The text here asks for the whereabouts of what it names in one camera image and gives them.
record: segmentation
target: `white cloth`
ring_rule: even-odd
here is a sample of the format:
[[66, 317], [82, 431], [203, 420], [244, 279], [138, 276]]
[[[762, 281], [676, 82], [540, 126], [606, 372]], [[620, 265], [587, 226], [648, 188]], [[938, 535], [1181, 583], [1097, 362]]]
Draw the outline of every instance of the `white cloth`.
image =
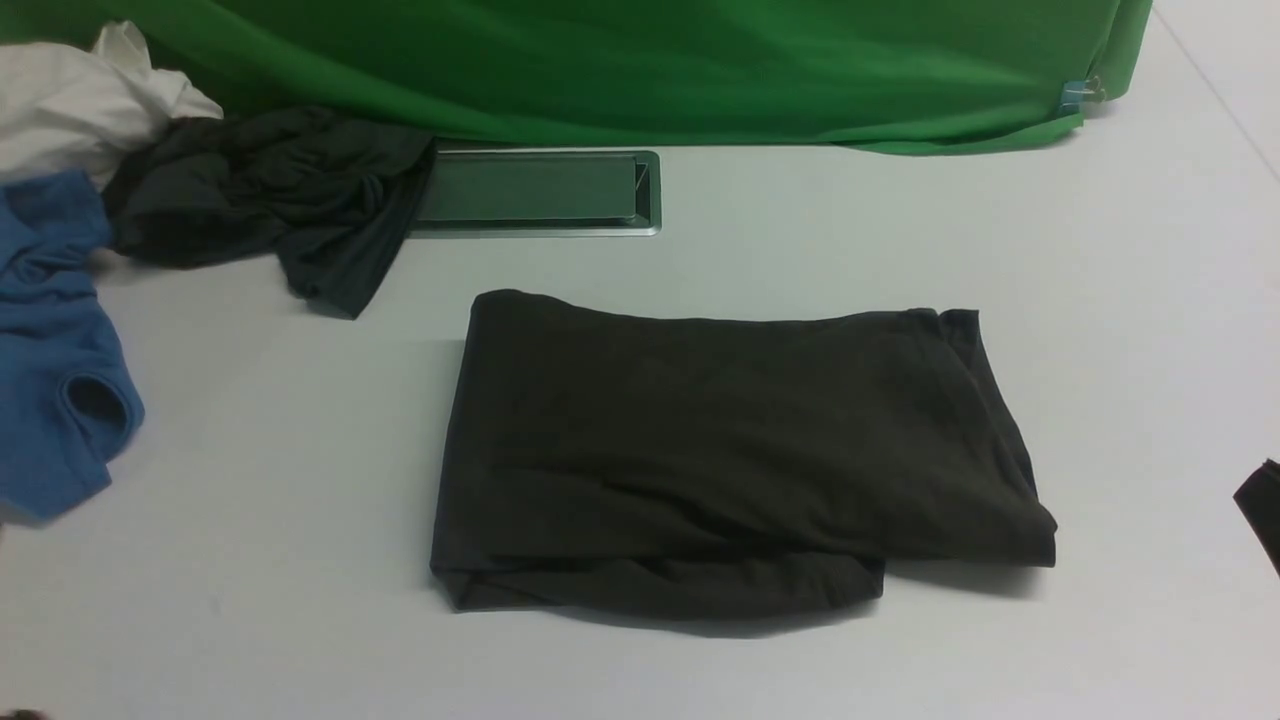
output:
[[0, 183], [83, 168], [101, 188], [127, 154], [188, 117], [223, 109], [183, 73], [152, 69], [133, 23], [104, 26], [90, 53], [0, 46]]

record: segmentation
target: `black fabric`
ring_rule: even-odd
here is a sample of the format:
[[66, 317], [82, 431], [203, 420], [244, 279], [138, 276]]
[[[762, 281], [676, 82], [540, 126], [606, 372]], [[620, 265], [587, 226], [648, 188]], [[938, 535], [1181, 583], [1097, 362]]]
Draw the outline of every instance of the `black fabric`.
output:
[[122, 255], [196, 268], [274, 251], [289, 287], [356, 318], [408, 233], [433, 137], [324, 108], [180, 120], [102, 191]]
[[1280, 573], [1280, 465], [1267, 460], [1235, 491], [1235, 505]]
[[878, 597], [886, 559], [1053, 565], [977, 313], [654, 320], [471, 309], [431, 569], [454, 607], [748, 619]]

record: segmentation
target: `white surface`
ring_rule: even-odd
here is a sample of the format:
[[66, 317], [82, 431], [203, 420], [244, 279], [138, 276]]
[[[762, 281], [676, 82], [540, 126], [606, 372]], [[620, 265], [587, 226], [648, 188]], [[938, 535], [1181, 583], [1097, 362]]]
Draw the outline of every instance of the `white surface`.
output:
[[[273, 259], [104, 269], [147, 421], [0, 539], [0, 705], [59, 720], [1275, 717], [1280, 580], [1231, 492], [1280, 448], [1280, 184], [1164, 28], [1064, 146], [664, 150], [655, 238], [413, 241], [356, 323]], [[453, 615], [426, 587], [476, 293], [658, 316], [983, 310], [1059, 566], [891, 577], [767, 638]], [[928, 577], [946, 583], [922, 582]]]
[[90, 53], [0, 46], [0, 182], [83, 168], [99, 188], [174, 118], [221, 118], [187, 76], [151, 67], [142, 31], [108, 23]]
[[1157, 0], [1156, 13], [1280, 178], [1280, 3]]

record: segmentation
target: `folded clothing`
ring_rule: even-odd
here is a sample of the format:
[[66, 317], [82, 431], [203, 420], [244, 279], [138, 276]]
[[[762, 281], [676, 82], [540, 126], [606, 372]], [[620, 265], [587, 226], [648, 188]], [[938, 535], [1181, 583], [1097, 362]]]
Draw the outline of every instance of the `folded clothing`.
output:
[[744, 619], [878, 597], [886, 559], [1052, 566], [974, 311], [655, 320], [471, 309], [431, 570], [454, 607]]
[[0, 501], [37, 520], [105, 488], [142, 423], [84, 266], [109, 238], [81, 170], [0, 187]]
[[174, 123], [102, 192], [122, 255], [197, 268], [274, 251], [325, 311], [369, 305], [417, 218], [429, 132], [325, 108]]

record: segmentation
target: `green backdrop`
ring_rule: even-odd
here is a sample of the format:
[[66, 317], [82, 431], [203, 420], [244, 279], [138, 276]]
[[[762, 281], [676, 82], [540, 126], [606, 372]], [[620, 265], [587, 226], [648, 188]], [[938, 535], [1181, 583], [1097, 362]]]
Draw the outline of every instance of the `green backdrop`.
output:
[[0, 41], [132, 19], [232, 113], [300, 101], [535, 145], [968, 152], [1125, 92], [1151, 0], [0, 0]]

